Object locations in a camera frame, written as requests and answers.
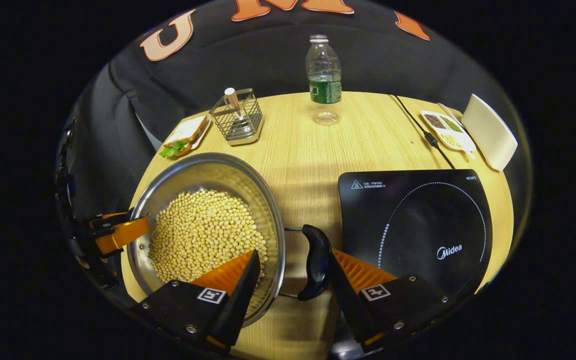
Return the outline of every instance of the metal utensil holder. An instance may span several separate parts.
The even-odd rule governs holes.
[[[208,112],[219,131],[231,146],[249,144],[259,138],[264,118],[253,89],[235,91],[238,107],[222,96]]]

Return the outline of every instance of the black cable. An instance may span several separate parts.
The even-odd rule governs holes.
[[[408,109],[406,108],[406,105],[404,105],[403,101],[400,99],[399,96],[393,95],[393,94],[390,94],[390,95],[394,96],[398,100],[399,104],[401,104],[401,107],[404,110],[406,110],[406,113],[408,114],[410,119],[412,119],[414,121],[414,123],[419,127],[419,129],[421,129],[421,131],[423,132],[423,137],[425,137],[425,141],[427,141],[428,144],[430,144],[430,146],[432,146],[433,148],[439,150],[439,153],[445,159],[445,161],[448,163],[450,168],[454,169],[455,167],[453,166],[453,163],[450,162],[450,160],[448,160],[448,157],[446,157],[446,154],[444,153],[444,151],[442,151],[441,148],[439,147],[439,142],[437,142],[437,139],[430,132],[427,132],[426,129],[424,129],[421,125],[419,125],[417,119],[415,119],[415,117],[412,116],[410,111],[408,111]]]

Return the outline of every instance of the light wood surface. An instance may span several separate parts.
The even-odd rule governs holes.
[[[400,96],[407,109],[428,132],[421,118],[427,110],[445,114],[431,102]],[[341,121],[318,125],[309,118],[309,94],[259,98],[265,124],[258,141],[230,146],[211,125],[201,145],[186,153],[227,153],[252,166],[265,179],[279,206],[283,225],[310,224],[322,229],[334,248],[341,248],[341,208],[338,178],[354,171],[450,169],[446,160],[426,143],[422,131],[391,95],[343,92]],[[453,111],[457,119],[461,112]],[[471,159],[439,142],[457,169],[474,169],[490,207],[493,246],[482,285],[494,278],[506,260],[513,234],[513,208],[502,171],[487,166],[480,152]],[[146,186],[173,163],[155,155],[135,191],[131,207]],[[282,291],[296,292],[306,284],[308,245],[301,234],[286,233],[286,267]],[[126,289],[135,301],[146,298],[132,274],[127,252],[121,253]],[[339,306],[328,289],[313,300],[279,296],[259,321],[243,328],[231,354],[245,359],[325,359],[332,346]]]

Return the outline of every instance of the orange letter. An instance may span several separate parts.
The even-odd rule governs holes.
[[[395,16],[397,17],[397,22],[395,23],[399,29],[408,32],[418,38],[429,41],[430,36],[428,36],[417,21],[409,18],[405,14],[395,11]]]
[[[292,10],[297,0],[266,0],[267,3],[278,7],[281,10]],[[237,13],[231,19],[233,21],[243,21],[270,13],[270,7],[261,6],[259,0],[237,0]]]
[[[173,55],[177,50],[186,45],[190,36],[193,34],[193,22],[190,20],[190,14],[194,13],[195,10],[192,9],[187,13],[179,16],[178,18],[172,20],[168,25],[174,25],[176,29],[176,39],[166,46],[162,45],[160,41],[160,34],[163,29],[157,30],[154,34],[148,36],[147,39],[142,41],[140,47],[143,48],[146,57],[151,62],[158,62],[164,60],[170,55]]]
[[[354,14],[355,10],[342,0],[308,0],[301,4],[304,9],[316,12],[333,12],[339,14]]]

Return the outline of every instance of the black cooktop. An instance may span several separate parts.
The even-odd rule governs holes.
[[[338,185],[345,253],[453,297],[480,285],[493,239],[474,170],[347,172]]]

